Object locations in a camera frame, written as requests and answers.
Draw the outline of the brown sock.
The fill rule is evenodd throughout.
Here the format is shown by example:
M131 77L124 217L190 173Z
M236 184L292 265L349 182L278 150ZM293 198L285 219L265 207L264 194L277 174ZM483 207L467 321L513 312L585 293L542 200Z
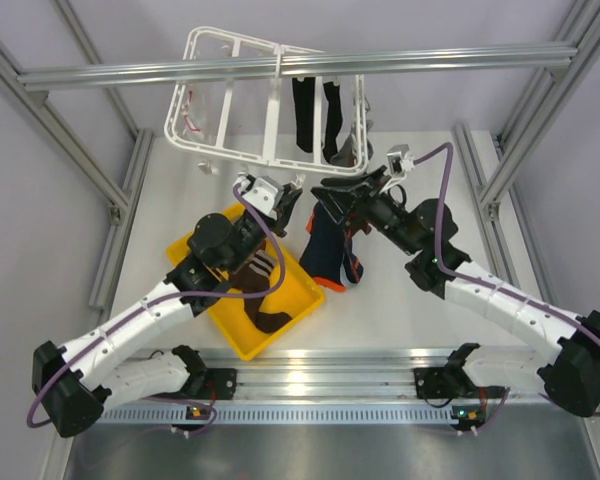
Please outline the brown sock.
M251 260L236 273L229 274L232 288L243 294L258 293L270 288L270 277L277 260L264 248L259 249ZM261 310L263 297L244 299L244 311L254 327L265 333L273 334L291 321L285 312L266 313Z

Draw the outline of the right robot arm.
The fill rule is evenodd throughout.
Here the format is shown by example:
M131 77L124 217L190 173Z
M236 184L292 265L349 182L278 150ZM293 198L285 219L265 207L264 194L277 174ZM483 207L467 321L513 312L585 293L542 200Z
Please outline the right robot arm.
M407 210L391 186L377 169L326 178L311 193L335 223L374 229L411 256L405 268L420 290L473 311L533 351L524 360L498 360L465 344L447 360L449 389L463 397L482 386L533 391L572 415L600 415L600 312L559 309L488 272L452 245L458 227L442 198Z

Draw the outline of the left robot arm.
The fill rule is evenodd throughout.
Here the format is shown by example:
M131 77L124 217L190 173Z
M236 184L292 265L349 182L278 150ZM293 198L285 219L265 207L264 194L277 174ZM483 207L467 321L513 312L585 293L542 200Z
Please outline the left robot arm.
M130 358L221 299L264 299L283 286L287 265L278 241L301 187L241 175L232 193L242 214L236 219L222 213L201 217L187 239L185 257L140 300L78 338L61 345L47 341L36 348L29 428L53 425L61 437L71 438L122 404L161 394L194 397L203 391L205 364L189 347L139 362ZM255 291L233 286L232 277L255 262L266 243L276 253L277 282Z

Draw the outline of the white clip drying hanger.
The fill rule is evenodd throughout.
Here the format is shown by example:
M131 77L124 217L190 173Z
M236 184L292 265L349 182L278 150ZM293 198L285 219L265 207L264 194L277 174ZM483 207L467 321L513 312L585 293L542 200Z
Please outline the white clip drying hanger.
M174 87L163 132L172 146L193 154L205 172L219 160L247 166L281 168L327 176L353 177L369 166L365 124L371 120L365 79L355 76L315 78L313 152L296 145L292 80L185 81ZM343 124L338 150L356 127L356 164L345 168L324 159L327 100L323 84L340 85Z

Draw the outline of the grey sock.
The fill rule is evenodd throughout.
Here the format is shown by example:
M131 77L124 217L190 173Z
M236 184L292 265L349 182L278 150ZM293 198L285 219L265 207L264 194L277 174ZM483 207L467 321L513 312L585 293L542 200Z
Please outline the grey sock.
M366 131L367 135L368 135L369 130L373 127L373 125L374 125L373 120L366 121L365 131ZM346 138L346 140L344 141L343 146L336 153L329 154L329 156L327 157L327 163L329 163L330 165L335 165L335 166L345 167L345 168L353 167L356 164L356 159L357 159L357 154L356 154L356 149L355 149L356 142L357 142L356 127L354 124L352 124L350 133L349 133L348 137ZM368 158L370 160L374 154L374 149L368 138L367 138L367 153L368 153Z

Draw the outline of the navy orange underwear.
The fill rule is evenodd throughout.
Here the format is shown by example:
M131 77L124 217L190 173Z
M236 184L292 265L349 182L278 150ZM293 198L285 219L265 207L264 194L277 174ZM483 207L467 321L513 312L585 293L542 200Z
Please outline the navy orange underwear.
M343 293L360 283L364 267L353 252L352 235L320 203L315 204L306 231L309 240L299 264L318 285Z

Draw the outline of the yellow plastic tray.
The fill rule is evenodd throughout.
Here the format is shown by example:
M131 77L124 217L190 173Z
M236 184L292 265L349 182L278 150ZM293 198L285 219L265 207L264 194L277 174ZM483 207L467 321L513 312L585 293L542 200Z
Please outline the yellow plastic tray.
M325 301L321 287L303 270L281 242L277 243L286 266L284 282L275 292L261 299L262 313L285 313L290 321L273 333L258 328L245 311L241 298L223 298L207 310L207 315L221 332L238 358L250 361L271 346Z

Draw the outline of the black sock right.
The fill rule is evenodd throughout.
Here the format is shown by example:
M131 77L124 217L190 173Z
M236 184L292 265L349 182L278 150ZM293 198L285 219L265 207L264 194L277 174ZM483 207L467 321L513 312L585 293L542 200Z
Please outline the black sock right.
M340 85L334 81L324 83L323 89L327 100L323 156L330 163L332 157L338 152L337 137L343 124L341 93Z

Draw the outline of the black sock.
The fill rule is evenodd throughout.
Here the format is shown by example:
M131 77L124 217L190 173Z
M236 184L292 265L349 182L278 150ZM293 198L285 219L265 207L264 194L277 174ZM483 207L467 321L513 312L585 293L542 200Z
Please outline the black sock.
M330 163L332 157L338 152L337 137L343 124L341 93L340 85L334 81L324 83L323 89L327 100L323 156Z
M315 78L294 78L292 80L296 123L296 145L305 153L313 152L313 120Z

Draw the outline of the black sock left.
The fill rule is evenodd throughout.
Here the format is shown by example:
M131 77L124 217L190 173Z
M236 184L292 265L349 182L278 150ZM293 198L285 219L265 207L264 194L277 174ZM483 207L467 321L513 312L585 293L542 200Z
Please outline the black sock left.
M313 152L313 120L315 78L294 78L292 80L296 123L296 145L305 153Z

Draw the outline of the aluminium crossbar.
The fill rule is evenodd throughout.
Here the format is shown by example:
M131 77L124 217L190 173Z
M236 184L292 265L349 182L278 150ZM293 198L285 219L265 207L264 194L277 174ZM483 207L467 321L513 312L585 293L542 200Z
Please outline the aluminium crossbar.
M255 80L317 76L568 67L578 49L564 42L349 54L309 53L23 71L28 91L109 88L185 81Z

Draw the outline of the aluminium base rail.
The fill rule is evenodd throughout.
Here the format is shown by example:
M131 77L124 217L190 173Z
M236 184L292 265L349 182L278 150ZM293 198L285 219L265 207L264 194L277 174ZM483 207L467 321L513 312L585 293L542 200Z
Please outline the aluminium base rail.
M274 349L240 360L228 348L202 348L210 367L237 370L242 404L414 403L413 370L441 367L450 348Z

